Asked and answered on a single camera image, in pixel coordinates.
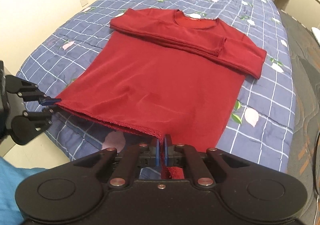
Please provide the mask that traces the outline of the red long-sleeve shirt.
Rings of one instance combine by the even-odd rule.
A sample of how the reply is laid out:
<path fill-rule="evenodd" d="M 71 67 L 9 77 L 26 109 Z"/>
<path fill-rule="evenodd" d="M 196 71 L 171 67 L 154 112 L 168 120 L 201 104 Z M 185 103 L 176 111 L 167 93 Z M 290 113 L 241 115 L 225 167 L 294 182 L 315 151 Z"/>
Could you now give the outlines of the red long-sleeve shirt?
<path fill-rule="evenodd" d="M 216 146 L 247 76 L 261 77 L 266 51 L 220 19 L 181 10 L 127 10 L 59 107 L 112 129 L 198 151 Z"/>

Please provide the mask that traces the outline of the blue sleeve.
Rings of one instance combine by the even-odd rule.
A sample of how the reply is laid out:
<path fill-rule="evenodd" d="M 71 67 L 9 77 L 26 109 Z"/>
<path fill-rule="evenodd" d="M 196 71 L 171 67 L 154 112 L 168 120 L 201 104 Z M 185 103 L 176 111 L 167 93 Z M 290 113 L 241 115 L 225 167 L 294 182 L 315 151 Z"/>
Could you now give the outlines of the blue sleeve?
<path fill-rule="evenodd" d="M 23 180 L 46 169 L 16 168 L 3 158 L 1 158 L 0 169 L 0 223 L 1 225 L 21 224 L 24 219 L 15 201 L 15 191 Z"/>

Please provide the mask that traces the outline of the blue plaid floral quilt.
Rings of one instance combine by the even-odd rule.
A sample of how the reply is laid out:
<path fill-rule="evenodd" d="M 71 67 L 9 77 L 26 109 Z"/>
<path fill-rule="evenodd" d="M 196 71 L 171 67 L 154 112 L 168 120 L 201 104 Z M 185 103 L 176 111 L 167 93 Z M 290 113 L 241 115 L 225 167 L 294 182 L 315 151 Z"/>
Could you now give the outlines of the blue plaid floral quilt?
<path fill-rule="evenodd" d="M 170 136 L 287 170 L 296 94 L 272 0 L 97 0 L 17 76 L 60 99 L 47 136 L 70 160 Z"/>

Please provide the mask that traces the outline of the grey patterned mattress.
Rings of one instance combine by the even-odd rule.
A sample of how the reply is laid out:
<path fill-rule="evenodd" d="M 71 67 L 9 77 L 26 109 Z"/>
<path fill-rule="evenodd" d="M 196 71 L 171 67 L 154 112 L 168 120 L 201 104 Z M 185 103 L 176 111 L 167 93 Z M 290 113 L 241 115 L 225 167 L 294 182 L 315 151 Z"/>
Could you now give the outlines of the grey patterned mattress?
<path fill-rule="evenodd" d="M 294 224 L 319 224 L 319 45 L 271 0 L 260 3 L 267 61 L 241 91 L 259 120 L 229 124 L 218 147 L 299 180 L 307 198 Z"/>

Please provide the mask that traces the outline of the white floral pillow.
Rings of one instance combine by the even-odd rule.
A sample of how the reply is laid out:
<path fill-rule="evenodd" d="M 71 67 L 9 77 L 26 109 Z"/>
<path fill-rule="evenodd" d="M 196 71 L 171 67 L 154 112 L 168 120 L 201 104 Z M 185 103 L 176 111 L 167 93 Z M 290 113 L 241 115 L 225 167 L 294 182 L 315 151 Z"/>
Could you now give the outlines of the white floral pillow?
<path fill-rule="evenodd" d="M 316 27 L 312 27 L 311 31 L 312 31 L 312 34 L 314 35 L 315 39 L 319 43 L 320 42 L 320 30 Z"/>

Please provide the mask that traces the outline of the white wall socket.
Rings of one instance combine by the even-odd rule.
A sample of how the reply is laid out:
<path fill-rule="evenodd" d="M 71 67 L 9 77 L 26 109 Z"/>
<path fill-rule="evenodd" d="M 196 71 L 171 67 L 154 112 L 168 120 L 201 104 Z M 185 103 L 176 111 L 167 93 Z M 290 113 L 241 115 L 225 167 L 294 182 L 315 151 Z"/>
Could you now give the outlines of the white wall socket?
<path fill-rule="evenodd" d="M 80 4 L 82 7 L 85 7 L 88 5 L 88 0 L 80 0 Z"/>

